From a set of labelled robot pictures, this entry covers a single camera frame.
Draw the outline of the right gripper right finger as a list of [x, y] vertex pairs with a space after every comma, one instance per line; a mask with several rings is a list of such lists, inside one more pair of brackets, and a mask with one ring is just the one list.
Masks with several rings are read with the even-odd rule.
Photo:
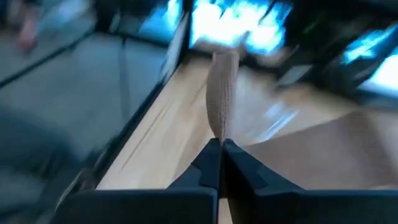
[[305, 190], [223, 143], [233, 224], [398, 224], [398, 190]]

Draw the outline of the brown elastic bandage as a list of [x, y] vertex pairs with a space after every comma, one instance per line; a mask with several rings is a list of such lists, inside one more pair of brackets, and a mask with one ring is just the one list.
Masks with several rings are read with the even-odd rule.
[[238, 68], [238, 51], [213, 54], [206, 83], [206, 112], [220, 144], [231, 137]]

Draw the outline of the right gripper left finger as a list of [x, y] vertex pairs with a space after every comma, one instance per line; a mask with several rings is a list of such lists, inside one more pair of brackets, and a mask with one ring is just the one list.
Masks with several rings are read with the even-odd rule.
[[210, 139], [166, 189], [78, 193], [51, 224], [218, 224], [221, 156], [219, 140]]

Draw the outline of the black aluminium table frame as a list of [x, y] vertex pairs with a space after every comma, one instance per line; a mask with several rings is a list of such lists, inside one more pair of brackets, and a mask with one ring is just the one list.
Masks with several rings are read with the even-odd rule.
[[161, 69], [160, 81], [155, 85], [137, 111], [130, 117], [130, 120], [125, 127], [123, 127], [122, 131], [110, 140], [106, 149], [103, 150], [94, 161], [90, 162], [89, 165], [79, 171], [71, 184], [65, 189], [63, 194], [61, 194], [60, 200], [63, 200], [70, 194], [78, 192], [85, 181], [88, 182], [89, 189], [95, 189], [105, 180], [106, 176], [109, 174], [109, 170], [116, 167], [119, 153], [123, 151], [124, 146], [133, 132], [147, 116], [148, 111], [157, 100], [164, 86], [166, 86], [170, 78], [176, 74], [176, 70], [181, 64], [180, 59], [186, 54], [187, 50], [185, 47], [189, 44], [188, 38], [191, 29], [191, 18], [192, 13], [190, 11], [185, 12], [178, 23], [174, 37], [169, 44], [164, 66]]

